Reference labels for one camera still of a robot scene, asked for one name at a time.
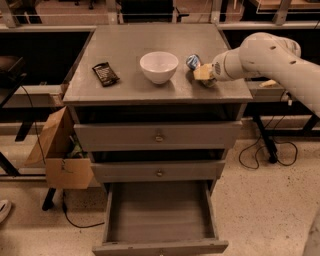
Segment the white bowl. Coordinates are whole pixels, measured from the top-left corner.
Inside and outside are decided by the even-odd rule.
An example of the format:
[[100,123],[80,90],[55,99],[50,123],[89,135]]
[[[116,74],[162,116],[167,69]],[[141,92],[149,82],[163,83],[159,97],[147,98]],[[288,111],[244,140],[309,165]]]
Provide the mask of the white bowl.
[[176,72],[179,60],[169,52],[150,52],[140,59],[143,74],[155,84],[167,82]]

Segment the brown cardboard box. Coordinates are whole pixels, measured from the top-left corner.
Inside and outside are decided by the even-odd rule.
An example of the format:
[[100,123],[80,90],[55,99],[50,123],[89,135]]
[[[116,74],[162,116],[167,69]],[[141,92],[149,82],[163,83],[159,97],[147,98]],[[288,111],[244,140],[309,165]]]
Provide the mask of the brown cardboard box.
[[28,159],[26,167],[45,167],[50,188],[85,189],[93,172],[90,159],[65,159],[72,150],[70,135],[74,134],[73,121],[67,107],[51,114],[46,121]]

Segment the drawer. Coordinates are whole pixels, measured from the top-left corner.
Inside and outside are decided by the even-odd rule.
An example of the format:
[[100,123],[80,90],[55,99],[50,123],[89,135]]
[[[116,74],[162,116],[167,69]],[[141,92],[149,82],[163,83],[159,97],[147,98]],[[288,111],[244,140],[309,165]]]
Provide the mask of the drawer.
[[77,124],[85,151],[232,148],[240,121],[204,123]]
[[212,180],[220,178],[224,165],[224,160],[114,162],[93,164],[92,170],[99,183]]
[[204,181],[110,185],[101,255],[177,256],[222,253]]

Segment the cabinet top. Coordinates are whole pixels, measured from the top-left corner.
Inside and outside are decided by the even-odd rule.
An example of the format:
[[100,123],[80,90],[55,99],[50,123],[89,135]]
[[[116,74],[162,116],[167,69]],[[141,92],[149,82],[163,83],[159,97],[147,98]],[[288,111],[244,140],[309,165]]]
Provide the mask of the cabinet top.
[[[185,64],[191,54],[202,63],[228,50],[213,24],[137,24],[97,26],[64,97],[66,105],[130,105],[163,103],[245,103],[252,99],[244,80],[217,82],[206,88]],[[163,85],[143,75],[140,58],[152,51],[177,56],[179,66]],[[109,62],[120,80],[102,87],[92,67]]]

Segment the shoe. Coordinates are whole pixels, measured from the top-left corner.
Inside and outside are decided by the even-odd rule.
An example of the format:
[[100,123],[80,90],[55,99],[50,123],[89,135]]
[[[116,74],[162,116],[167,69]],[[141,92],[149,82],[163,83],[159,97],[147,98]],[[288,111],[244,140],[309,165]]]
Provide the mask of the shoe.
[[9,200],[0,201],[0,223],[8,216],[11,209],[11,202]]

